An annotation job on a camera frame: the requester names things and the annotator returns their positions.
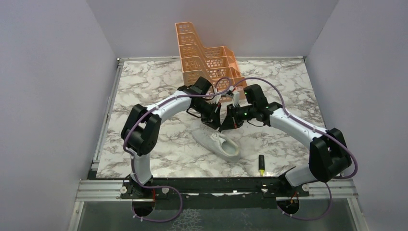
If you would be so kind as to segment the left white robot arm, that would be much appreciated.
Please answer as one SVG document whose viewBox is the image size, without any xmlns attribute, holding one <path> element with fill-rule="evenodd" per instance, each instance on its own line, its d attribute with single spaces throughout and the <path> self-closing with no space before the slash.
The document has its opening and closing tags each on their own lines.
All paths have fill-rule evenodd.
<svg viewBox="0 0 408 231">
<path fill-rule="evenodd" d="M 150 153 L 154 149 L 161 124 L 176 114 L 193 109 L 200 114 L 202 123 L 218 129 L 220 104 L 205 100 L 212 89 L 210 83 L 181 86 L 169 97 L 150 106 L 133 106 L 121 132 L 124 151 L 131 156 L 131 178 L 135 181 L 133 192 L 138 197 L 151 193 L 148 182 L 153 176 L 150 169 Z"/>
</svg>

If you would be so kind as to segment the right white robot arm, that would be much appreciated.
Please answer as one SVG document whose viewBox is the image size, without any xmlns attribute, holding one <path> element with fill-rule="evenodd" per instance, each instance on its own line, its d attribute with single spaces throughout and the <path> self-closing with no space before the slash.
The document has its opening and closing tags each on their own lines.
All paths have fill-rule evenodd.
<svg viewBox="0 0 408 231">
<path fill-rule="evenodd" d="M 308 164 L 294 167 L 280 175 L 277 185 L 282 195 L 291 195 L 297 186 L 305 183 L 328 182 L 352 164 L 340 130 L 324 130 L 296 116 L 290 117 L 277 102 L 243 107 L 230 104 L 220 130 L 237 129 L 252 119 L 285 132 L 309 150 Z"/>
</svg>

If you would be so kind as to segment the white sneaker shoe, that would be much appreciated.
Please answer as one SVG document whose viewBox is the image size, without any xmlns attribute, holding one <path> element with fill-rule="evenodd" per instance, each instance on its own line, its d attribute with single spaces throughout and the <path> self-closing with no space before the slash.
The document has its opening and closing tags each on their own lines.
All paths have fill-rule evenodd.
<svg viewBox="0 0 408 231">
<path fill-rule="evenodd" d="M 194 140 L 205 149 L 227 162 L 238 162 L 241 151 L 238 144 L 228 136 L 204 125 L 200 120 L 191 123 L 189 131 Z"/>
</svg>

